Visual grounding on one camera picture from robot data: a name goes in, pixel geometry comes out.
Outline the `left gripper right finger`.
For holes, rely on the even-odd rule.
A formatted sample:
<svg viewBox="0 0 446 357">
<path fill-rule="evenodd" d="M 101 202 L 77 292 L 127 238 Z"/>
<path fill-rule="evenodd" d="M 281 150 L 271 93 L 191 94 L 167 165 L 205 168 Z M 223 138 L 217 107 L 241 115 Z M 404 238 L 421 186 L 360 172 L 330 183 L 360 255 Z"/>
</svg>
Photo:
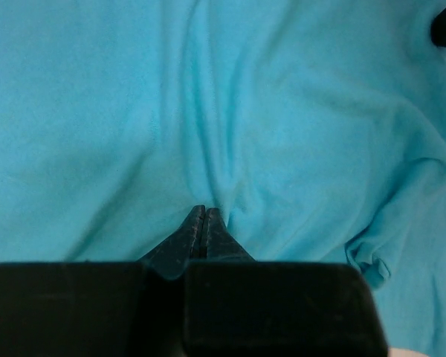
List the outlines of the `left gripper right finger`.
<svg viewBox="0 0 446 357">
<path fill-rule="evenodd" d="M 206 211 L 184 272 L 189 356 L 386 356 L 361 274 L 340 263 L 257 261 Z"/>
</svg>

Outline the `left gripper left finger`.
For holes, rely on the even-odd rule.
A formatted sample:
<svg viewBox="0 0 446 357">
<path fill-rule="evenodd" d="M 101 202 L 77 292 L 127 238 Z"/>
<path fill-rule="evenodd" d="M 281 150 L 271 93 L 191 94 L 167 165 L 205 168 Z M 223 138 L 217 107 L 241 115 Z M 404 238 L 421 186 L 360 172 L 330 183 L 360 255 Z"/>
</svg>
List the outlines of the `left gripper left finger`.
<svg viewBox="0 0 446 357">
<path fill-rule="evenodd" d="M 126 356 L 152 300 L 178 293 L 204 215 L 134 262 L 0 263 L 0 356 Z"/>
</svg>

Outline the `teal t shirt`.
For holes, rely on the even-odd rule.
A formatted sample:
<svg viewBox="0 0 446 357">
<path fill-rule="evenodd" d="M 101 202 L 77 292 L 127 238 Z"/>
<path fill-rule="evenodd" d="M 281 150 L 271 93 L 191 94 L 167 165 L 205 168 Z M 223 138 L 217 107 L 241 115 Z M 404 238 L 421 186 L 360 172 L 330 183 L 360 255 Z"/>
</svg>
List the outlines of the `teal t shirt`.
<svg viewBox="0 0 446 357">
<path fill-rule="evenodd" d="M 446 356 L 446 1 L 0 1 L 0 262 L 136 260 L 195 205 L 349 263 Z"/>
</svg>

